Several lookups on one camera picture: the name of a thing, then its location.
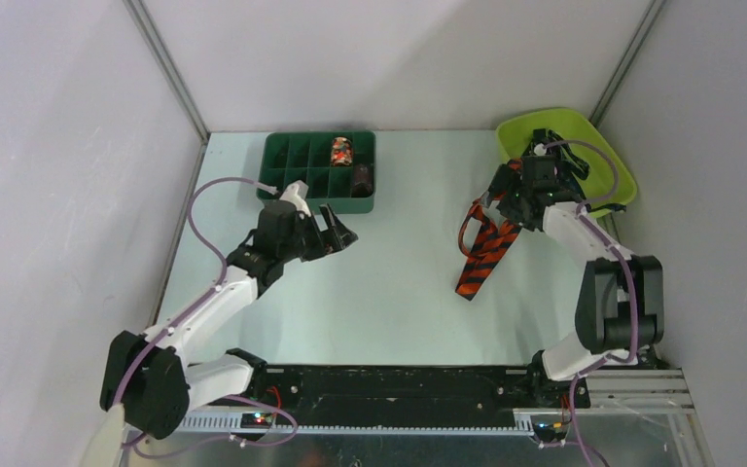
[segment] green tray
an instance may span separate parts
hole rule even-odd
[[[371,167],[373,192],[364,198],[350,193],[353,167],[331,167],[331,143],[344,136],[353,146],[353,163]],[[376,136],[371,131],[276,132],[265,140],[259,181],[279,191],[302,180],[307,184],[307,205],[318,212],[329,203],[337,214],[362,214],[374,209],[376,194]],[[262,190],[256,196],[264,202],[273,196]]]
[[[520,115],[497,126],[497,141],[500,146],[500,159],[507,162],[519,158],[531,141],[531,133],[538,128],[548,128],[559,133],[565,139],[580,139],[603,150],[611,157],[620,175],[620,185],[614,196],[606,202],[629,204],[637,196],[637,184],[625,164],[615,154],[597,128],[583,114],[572,109],[558,108],[531,112]],[[591,171],[586,180],[578,180],[588,198],[601,197],[611,190],[614,175],[611,168],[600,156],[583,146],[572,146],[571,151],[577,157],[588,162]],[[600,209],[591,213],[591,217],[602,217],[611,212]]]

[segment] dark green compartment tray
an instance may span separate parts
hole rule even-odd
[[[353,163],[371,167],[373,193],[369,197],[351,195],[353,167],[331,167],[331,142],[338,136],[350,139]],[[277,132],[267,136],[259,181],[277,190],[302,180],[307,184],[307,205],[318,212],[329,203],[337,214],[362,214],[374,209],[376,194],[376,136],[371,131]],[[256,196],[264,202],[273,199],[262,190]]]

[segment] white wall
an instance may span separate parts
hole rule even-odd
[[[602,129],[640,195],[619,222],[663,262],[665,355],[720,466],[747,465],[747,2],[670,2]]]
[[[648,0],[147,2],[212,130],[590,113]]]
[[[123,2],[0,1],[0,466],[80,458],[198,144]]]

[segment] lime green bin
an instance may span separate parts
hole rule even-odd
[[[597,131],[597,128],[576,110],[565,108],[540,110],[501,123],[497,126],[497,142],[499,142],[502,162],[507,162],[511,158],[519,158],[528,147],[528,143],[531,142],[531,134],[539,128],[556,131],[565,139],[585,141],[608,154],[617,167],[620,184],[614,196],[605,203],[629,204],[637,196],[637,184],[634,182],[634,177],[625,168],[623,161],[611,149],[611,146]],[[586,193],[586,197],[597,198],[608,193],[614,183],[614,174],[611,172],[608,163],[603,161],[597,153],[583,146],[574,145],[571,147],[571,151],[578,158],[588,162],[590,166],[588,179],[578,180]],[[600,209],[591,213],[591,216],[602,217],[609,212],[609,209]]]

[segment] tabletop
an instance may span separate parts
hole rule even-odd
[[[214,133],[196,185],[257,177],[266,137]],[[339,216],[359,240],[289,263],[192,360],[240,347],[272,363],[520,365],[573,330],[582,271],[544,233],[523,231],[472,301],[454,293],[460,225],[500,162],[493,131],[378,131],[376,152],[373,211]],[[223,184],[199,198],[194,219],[227,255],[261,209],[252,186]],[[217,267],[186,224],[158,322],[206,290]]]

